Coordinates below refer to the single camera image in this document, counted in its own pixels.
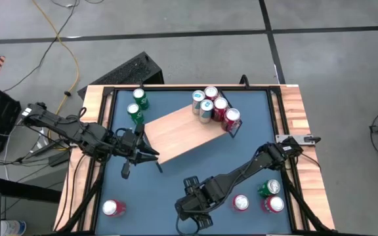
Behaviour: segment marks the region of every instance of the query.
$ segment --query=wooden block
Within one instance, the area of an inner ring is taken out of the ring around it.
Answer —
[[[201,123],[189,105],[146,124],[145,133],[162,164],[226,132],[220,122]]]

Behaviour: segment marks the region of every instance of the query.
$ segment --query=silver soda can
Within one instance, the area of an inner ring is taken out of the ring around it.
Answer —
[[[213,114],[214,104],[211,100],[204,100],[201,102],[201,108],[199,109],[199,120],[202,123],[208,123],[211,120]]]
[[[194,114],[200,113],[201,102],[205,99],[205,93],[203,91],[197,90],[192,93],[192,112]]]

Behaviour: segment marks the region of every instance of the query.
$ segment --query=table frame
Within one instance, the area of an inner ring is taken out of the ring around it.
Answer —
[[[144,89],[150,90],[150,91],[151,90],[156,90],[156,91],[196,90],[196,89],[203,89],[206,86],[209,86],[209,85],[146,85],[144,86]],[[295,89],[295,88],[297,88],[299,92],[298,85],[292,86],[292,85],[248,85],[246,84],[246,85],[213,85],[213,86],[216,86],[218,89],[222,89],[222,90],[263,90],[265,91],[268,98],[268,105],[269,105],[274,134],[275,135],[289,134],[290,124],[288,123],[288,120],[287,120],[287,115],[286,115],[287,110],[284,108],[283,92],[284,90],[286,91],[287,89]],[[104,85],[104,86],[93,85],[89,87],[90,89],[87,92],[87,95],[85,97],[85,102],[84,102],[84,106],[87,106],[86,115],[89,114],[89,116],[88,117],[84,116],[81,120],[84,122],[95,122],[95,115],[96,115],[97,116],[96,121],[99,124],[104,125],[106,128],[110,128],[112,124],[112,117],[114,114],[114,107],[115,107],[114,103],[116,102],[117,92],[119,90],[134,90],[137,87],[139,86],[138,85]],[[78,149],[74,150],[73,152],[78,152],[79,154],[77,155],[81,156],[81,152]],[[294,165],[294,160],[290,159],[286,165],[287,165],[287,168],[291,169],[291,170],[288,170],[287,173],[291,181],[293,181],[295,187],[297,189],[303,190],[301,187],[301,181],[299,179],[299,171],[297,170],[297,167]],[[81,178],[81,181],[80,181],[81,185],[76,184],[77,187],[75,190],[83,191],[83,195],[85,195],[89,191],[92,183],[95,181],[98,171],[104,171],[104,169],[99,170],[99,167],[100,165],[98,165],[98,163],[94,162],[94,160],[92,159],[88,160],[88,163],[84,166],[84,168],[79,167],[81,172],[86,171],[87,173],[85,175],[85,178]],[[62,203],[64,203],[65,197],[67,197],[65,195],[66,194],[62,194],[60,208],[58,209],[58,216],[56,217],[56,221],[58,221],[60,217],[60,213],[62,210]],[[71,204],[72,210],[74,210],[74,208],[77,208],[82,200],[82,196],[78,197],[76,195],[77,194],[74,195],[75,202],[72,202],[73,204]],[[74,228],[75,230],[78,230],[78,231],[83,231],[83,230],[94,231],[95,230],[96,218],[98,215],[98,207],[99,207],[98,200],[100,198],[100,195],[101,195],[101,190],[96,194],[96,196],[93,197],[92,201],[89,203],[89,206],[87,207],[87,211],[85,212],[85,215],[83,215],[79,219],[77,225]],[[286,203],[287,203],[287,209],[289,211],[289,223],[291,226],[291,230],[295,231],[298,229],[310,229],[308,221],[304,216],[304,213],[301,210],[299,210],[297,203],[295,202],[295,200],[293,201],[293,197],[292,196],[288,197],[290,196],[290,194],[287,189],[285,189],[285,196],[287,197]],[[324,197],[325,197],[324,199],[325,203],[327,204],[326,194],[324,195]],[[330,218],[330,220],[322,220],[322,221],[328,227],[333,227],[333,222],[331,219],[331,214],[330,214],[328,205],[327,205],[327,208],[324,210],[324,213],[326,215],[329,215],[329,217],[325,217],[325,218]],[[58,229],[62,227],[66,223],[67,220],[68,218],[64,217],[63,221],[61,220],[61,223]]]

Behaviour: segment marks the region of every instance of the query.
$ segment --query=red soda can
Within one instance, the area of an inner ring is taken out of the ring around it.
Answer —
[[[110,217],[122,216],[126,212],[126,204],[123,201],[107,200],[103,204],[103,213]]]
[[[214,101],[214,121],[222,121],[224,119],[224,114],[226,113],[228,107],[227,99],[217,98]]]
[[[249,199],[242,194],[233,198],[233,207],[238,211],[245,211],[249,207]]]
[[[262,207],[271,213],[279,213],[284,209],[284,201],[281,197],[269,196],[263,201]]]
[[[222,120],[221,127],[225,131],[231,131],[240,125],[240,111],[236,108],[230,108],[224,114],[224,119]]]
[[[205,99],[211,100],[213,102],[215,99],[218,98],[218,89],[213,86],[207,87],[204,90],[204,93],[205,93]]]

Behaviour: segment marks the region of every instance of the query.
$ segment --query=can lid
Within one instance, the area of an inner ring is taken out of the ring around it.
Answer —
[[[249,199],[245,195],[237,195],[234,204],[239,210],[246,210],[249,207]]]
[[[204,100],[201,102],[201,109],[204,111],[211,111],[214,108],[213,101],[211,100]]]
[[[231,121],[237,121],[240,118],[240,111],[236,108],[230,108],[227,110],[226,116]]]
[[[113,215],[116,211],[116,203],[115,201],[113,200],[107,200],[104,204],[103,204],[103,213],[105,213],[106,215]]]
[[[200,90],[197,90],[195,91],[194,93],[192,93],[192,98],[197,101],[197,102],[200,102],[202,100],[205,99],[205,93],[203,93],[202,91]]]
[[[137,88],[134,90],[134,98],[142,98],[144,96],[144,91],[141,88]]]
[[[208,96],[208,97],[214,97],[217,94],[218,94],[218,89],[213,87],[213,86],[207,87],[205,89],[205,95]]]
[[[214,106],[218,109],[224,109],[227,107],[227,99],[225,98],[217,98],[215,101],[214,101]]]
[[[280,212],[282,209],[284,209],[284,201],[281,199],[281,197],[273,196],[269,204],[270,207],[272,207],[272,210],[276,212]]]
[[[129,104],[127,110],[128,110],[129,113],[134,114],[134,113],[138,112],[139,106],[138,106],[138,104]]]
[[[276,180],[269,180],[268,181],[268,189],[269,189],[269,192],[271,192],[272,194],[277,194],[280,192],[280,183]]]

